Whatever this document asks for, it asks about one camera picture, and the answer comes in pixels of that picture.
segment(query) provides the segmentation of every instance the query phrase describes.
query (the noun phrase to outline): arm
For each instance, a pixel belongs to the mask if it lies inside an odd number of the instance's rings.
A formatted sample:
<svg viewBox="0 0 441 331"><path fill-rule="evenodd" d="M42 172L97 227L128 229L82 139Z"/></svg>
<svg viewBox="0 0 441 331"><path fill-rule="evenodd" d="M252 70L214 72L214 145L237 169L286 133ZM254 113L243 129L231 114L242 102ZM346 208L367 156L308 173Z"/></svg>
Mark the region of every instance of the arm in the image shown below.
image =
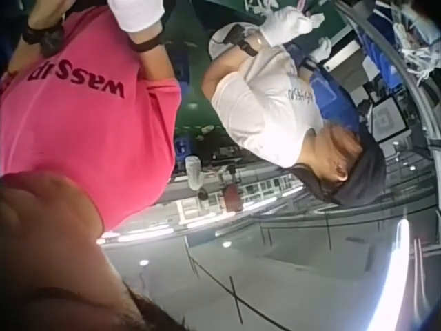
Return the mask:
<svg viewBox="0 0 441 331"><path fill-rule="evenodd" d="M29 27L34 30L45 30L55 26L74 2L75 0L37 0L29 14ZM8 64L8 73L14 75L29 68L39 56L40 45L29 45L21 37Z"/></svg>
<svg viewBox="0 0 441 331"><path fill-rule="evenodd" d="M265 38L257 32L245 38L250 46L257 52L269 47ZM221 56L215 59L202 78L202 92L208 100L212 100L214 92L219 82L228 74L238 71L240 65L250 58L250 56L242 51L238 46L233 46Z"/></svg>
<svg viewBox="0 0 441 331"><path fill-rule="evenodd" d="M311 77L313 74L314 71L311 71L310 69L307 69L304 66L300 66L300 68L298 69L298 78L302 79L308 85L309 82L311 81Z"/></svg>
<svg viewBox="0 0 441 331"><path fill-rule="evenodd" d="M129 33L129 37L134 43L143 43L161 33L163 27L160 21L140 32ZM172 62L165 50L164 45L139 54L143 64L145 78L148 81L160 81L163 79L174 78Z"/></svg>
<svg viewBox="0 0 441 331"><path fill-rule="evenodd" d="M23 38L20 37L19 44L11 57L8 64L8 71L5 72L6 75L14 76L21 71L29 68L33 63L37 61L40 56L40 44L29 45Z"/></svg>

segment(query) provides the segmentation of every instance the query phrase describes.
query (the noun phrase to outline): black strap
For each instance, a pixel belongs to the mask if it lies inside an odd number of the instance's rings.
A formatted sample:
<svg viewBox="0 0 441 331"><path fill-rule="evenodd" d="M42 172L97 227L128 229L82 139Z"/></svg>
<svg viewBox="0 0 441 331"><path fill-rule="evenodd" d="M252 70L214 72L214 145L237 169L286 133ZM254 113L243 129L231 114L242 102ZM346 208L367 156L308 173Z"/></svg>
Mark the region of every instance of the black strap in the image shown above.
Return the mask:
<svg viewBox="0 0 441 331"><path fill-rule="evenodd" d="M40 43L41 40L45 37L45 35L52 34L53 32L59 31L62 28L63 28L62 19L60 19L57 22L57 24L55 24L54 26L42 30L33 29L27 23L21 36L23 40L29 45L35 45L36 43Z"/></svg>
<svg viewBox="0 0 441 331"><path fill-rule="evenodd" d="M133 40L129 39L130 47L137 53L144 53L152 50L156 46L163 44L163 33L162 31L150 40L144 41L143 43L134 43Z"/></svg>
<svg viewBox="0 0 441 331"><path fill-rule="evenodd" d="M300 67L304 67L304 68L308 69L309 71L314 72L317 69L317 63L313 59L311 59L310 57L305 57L305 59L300 64Z"/></svg>
<svg viewBox="0 0 441 331"><path fill-rule="evenodd" d="M258 52L251 47L251 45L248 43L248 41L246 41L244 39L239 41L237 43L237 46L239 46L239 48L241 50L243 50L245 53L247 53L251 57L255 57L258 54Z"/></svg>

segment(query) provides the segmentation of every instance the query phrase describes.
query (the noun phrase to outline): hair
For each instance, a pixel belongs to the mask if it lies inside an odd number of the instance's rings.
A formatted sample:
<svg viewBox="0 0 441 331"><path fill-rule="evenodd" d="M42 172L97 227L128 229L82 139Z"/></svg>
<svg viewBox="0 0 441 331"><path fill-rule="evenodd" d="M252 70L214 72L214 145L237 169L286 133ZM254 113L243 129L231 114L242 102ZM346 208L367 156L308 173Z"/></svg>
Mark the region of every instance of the hair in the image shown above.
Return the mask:
<svg viewBox="0 0 441 331"><path fill-rule="evenodd" d="M208 192L204 188L200 188L198 191L198 199L201 201L208 200Z"/></svg>
<svg viewBox="0 0 441 331"><path fill-rule="evenodd" d="M179 323L158 305L133 292L128 286L127 291L144 320L144 323L139 323L131 318L122 318L127 331L190 331L185 327L185 319Z"/></svg>
<svg viewBox="0 0 441 331"><path fill-rule="evenodd" d="M333 152L330 162L338 164L350 176L351 170L363 151L360 138L341 125L328 123L327 126L329 129L325 130L324 134L330 142L329 147ZM336 190L342 183L341 181L320 180L322 190L326 193Z"/></svg>
<svg viewBox="0 0 441 331"><path fill-rule="evenodd" d="M126 312L116 312L118 327L125 331L190 331L185 327L185 319L178 322L171 318L163 309L151 302L148 298L136 294L126 285L128 294L133 300L138 311L141 313L142 320L134 319L131 314ZM70 301L78 301L86 303L91 306L100 307L79 294L72 293L58 288L43 288L37 290L37 293L32 293L24 299L11 299L2 295L0 303L2 309L0 310L0 325L5 331L28 331L36 330L32 322L26 316L26 306L35 299L44 299L54 297L64 298Z"/></svg>

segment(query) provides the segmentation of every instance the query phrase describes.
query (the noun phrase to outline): metal pole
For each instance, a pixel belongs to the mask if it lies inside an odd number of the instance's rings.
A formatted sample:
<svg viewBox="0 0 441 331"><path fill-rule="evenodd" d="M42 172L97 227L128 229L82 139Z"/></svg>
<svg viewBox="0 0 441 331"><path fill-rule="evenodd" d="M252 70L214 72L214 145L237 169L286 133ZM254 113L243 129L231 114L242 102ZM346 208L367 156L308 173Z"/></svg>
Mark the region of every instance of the metal pole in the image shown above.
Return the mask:
<svg viewBox="0 0 441 331"><path fill-rule="evenodd" d="M265 235L263 234L263 229L262 229L262 223L261 222L259 222L259 228L260 228L260 234L262 235L263 244L266 245L266 243L265 243Z"/></svg>
<svg viewBox="0 0 441 331"><path fill-rule="evenodd" d="M437 174L438 190L441 183L441 153L437 148L433 147L433 143L441 139L441 127L438 125L435 114L429 103L427 95L421 91L416 85L416 78L407 71L407 66L402 60L401 56L395 50L395 48L386 40L386 38L378 31L372 24L366 19L361 17L353 8L348 6L341 0L334 1L335 7L343 13L350 21L350 24L356 24L360 26L366 35L372 39L372 41L384 52L384 55L392 62L397 72L401 75L404 83L406 84L409 92L415 101L420 116L422 118L423 125L425 126L426 136L430 142L431 151L433 155L433 162L435 163L435 170ZM441 197L438 197L438 209L441 208Z"/></svg>
<svg viewBox="0 0 441 331"><path fill-rule="evenodd" d="M233 291L234 302L236 303L237 315L239 316L240 324L243 325L242 313L240 312L240 306L239 306L239 301L237 299L236 288L234 287L233 277L231 276L229 277L229 282L232 285L232 291Z"/></svg>
<svg viewBox="0 0 441 331"><path fill-rule="evenodd" d="M267 231L268 231L269 245L273 246L273 239L271 237L271 229L268 229Z"/></svg>
<svg viewBox="0 0 441 331"><path fill-rule="evenodd" d="M440 241L441 241L441 212L438 208L436 208L436 225L437 225L437 229L438 229L436 238L437 238L437 242L440 243Z"/></svg>
<svg viewBox="0 0 441 331"><path fill-rule="evenodd" d="M185 246L185 251L187 253L188 261L190 263L190 267L192 268L193 273L199 278L198 271L196 270L196 266L194 265L192 256L190 255L187 236L184 236L184 246Z"/></svg>
<svg viewBox="0 0 441 331"><path fill-rule="evenodd" d="M328 222L328 213L325 213L325 221L326 221L326 231L328 234L328 244L329 244L329 250L332 250L332 243L331 243L331 230L329 229L329 222Z"/></svg>

